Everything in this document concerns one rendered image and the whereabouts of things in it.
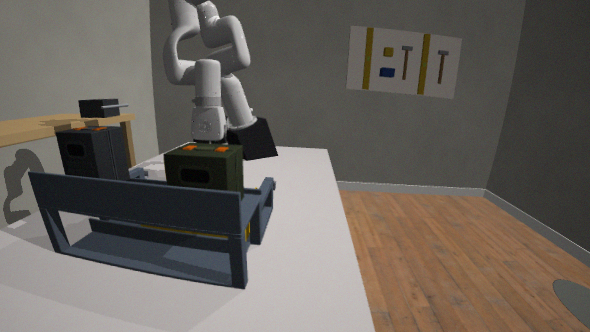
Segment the dark green case with handle slot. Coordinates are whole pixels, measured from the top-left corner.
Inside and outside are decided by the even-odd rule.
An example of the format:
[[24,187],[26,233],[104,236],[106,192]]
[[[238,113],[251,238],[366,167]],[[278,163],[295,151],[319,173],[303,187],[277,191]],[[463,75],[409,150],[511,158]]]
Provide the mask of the dark green case with handle slot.
[[234,191],[244,198],[243,145],[188,143],[163,155],[168,186]]

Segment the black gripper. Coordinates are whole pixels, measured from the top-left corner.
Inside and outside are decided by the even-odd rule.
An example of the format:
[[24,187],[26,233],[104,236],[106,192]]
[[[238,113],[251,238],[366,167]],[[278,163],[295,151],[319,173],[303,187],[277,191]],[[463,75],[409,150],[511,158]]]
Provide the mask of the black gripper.
[[193,107],[191,135],[194,142],[210,144],[211,141],[211,144],[224,144],[227,142],[226,134],[225,114],[221,105]]

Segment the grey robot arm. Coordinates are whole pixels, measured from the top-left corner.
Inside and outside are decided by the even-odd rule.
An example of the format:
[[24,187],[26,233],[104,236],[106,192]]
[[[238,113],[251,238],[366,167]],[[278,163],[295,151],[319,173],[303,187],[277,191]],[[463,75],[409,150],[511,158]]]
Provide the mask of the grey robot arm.
[[[227,130],[240,130],[254,124],[257,118],[251,118],[253,109],[249,112],[241,83],[233,75],[250,65],[239,20],[232,15],[219,18],[215,5],[209,0],[168,0],[168,3],[173,28],[163,49],[168,81],[174,85],[195,86],[192,103],[196,106],[220,106],[222,99],[232,124],[225,116]],[[196,36],[199,31],[207,48],[229,43],[232,46],[215,51],[206,59],[178,60],[177,43]]]

